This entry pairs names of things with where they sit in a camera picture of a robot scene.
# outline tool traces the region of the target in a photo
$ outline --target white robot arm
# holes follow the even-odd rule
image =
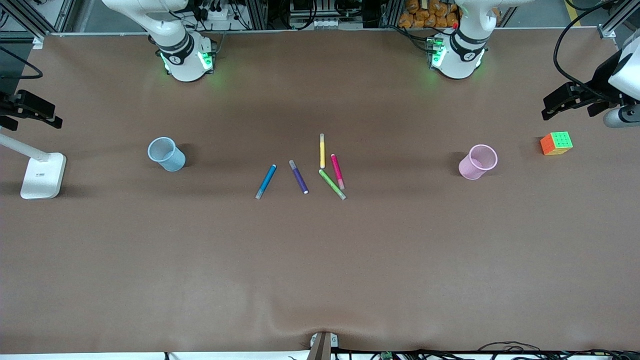
[[[460,26],[435,36],[438,44],[431,67],[452,79],[464,79],[480,66],[484,45],[495,29],[493,8],[518,6],[533,0],[456,0],[462,10]]]
[[[600,64],[587,83],[565,83],[544,101],[544,120],[564,110],[589,105],[590,117],[611,109],[604,115],[608,127],[640,126],[640,30]]]
[[[179,81],[195,81],[213,72],[215,53],[211,39],[188,32],[180,20],[155,20],[150,13],[182,10],[188,0],[102,0],[110,9],[126,15],[149,32],[160,48],[164,67]]]

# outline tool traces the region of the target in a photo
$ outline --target rubik's cube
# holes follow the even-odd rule
[[[540,140],[540,145],[542,145],[542,153],[544,155],[564,154],[573,147],[569,133],[566,131],[550,133]]]

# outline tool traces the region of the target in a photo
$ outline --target white lamp base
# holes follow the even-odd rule
[[[49,153],[49,160],[30,158],[24,174],[20,196],[23,199],[51,199],[60,192],[67,158],[59,152]]]

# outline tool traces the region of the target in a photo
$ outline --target pink plastic cup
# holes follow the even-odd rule
[[[498,164],[498,154],[490,146],[479,144],[471,148],[458,165],[460,175],[465,179],[477,180],[485,172]]]

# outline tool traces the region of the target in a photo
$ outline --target cup rim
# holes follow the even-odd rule
[[[160,159],[160,160],[156,160],[156,159],[154,159],[154,158],[153,158],[153,156],[151,156],[151,146],[153,146],[153,145],[156,143],[156,141],[164,140],[164,139],[169,140],[169,142],[171,143],[171,145],[173,145],[173,149],[172,149],[172,150],[171,150],[171,151],[170,151],[170,152],[169,152],[165,157],[163,157],[162,159]],[[153,161],[155,161],[155,162],[157,162],[157,163],[161,163],[161,162],[166,161],[166,160],[168,160],[169,158],[171,158],[171,157],[173,156],[173,154],[175,154],[175,150],[176,150],[176,148],[177,148],[177,147],[175,146],[175,142],[173,141],[173,139],[168,138],[168,137],[166,137],[166,136],[160,136],[159,138],[154,139],[154,141],[152,141],[152,142],[149,144],[149,146],[147,147],[147,156],[148,156],[151,160],[153,160]]]
[[[493,157],[495,157],[495,161],[493,162],[493,165],[488,167],[488,168],[483,168],[483,167],[479,167],[477,166],[471,159],[473,158],[471,156],[472,152],[474,151],[474,149],[476,149],[476,147],[486,147],[487,149],[491,150],[491,152],[493,153]],[[478,170],[482,170],[482,171],[489,171],[493,168],[495,168],[496,165],[498,165],[498,154],[495,152],[495,150],[493,150],[492,147],[490,147],[489,145],[485,145],[483,143],[479,143],[477,145],[474,145],[471,150],[469,150],[469,162],[471,162],[471,165],[473,165],[476,169]]]

